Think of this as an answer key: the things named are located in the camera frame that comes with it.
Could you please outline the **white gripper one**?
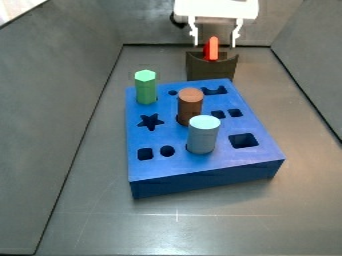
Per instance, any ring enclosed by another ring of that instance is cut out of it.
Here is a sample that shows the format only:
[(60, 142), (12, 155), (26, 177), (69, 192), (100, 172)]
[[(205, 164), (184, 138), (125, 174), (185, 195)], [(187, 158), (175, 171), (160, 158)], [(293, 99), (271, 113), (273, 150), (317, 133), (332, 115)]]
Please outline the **white gripper one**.
[(188, 21), (193, 46), (199, 41), (195, 18), (236, 19), (229, 35), (231, 48), (235, 48), (243, 19), (253, 20), (257, 16), (259, 0), (175, 0), (172, 12), (176, 22)]

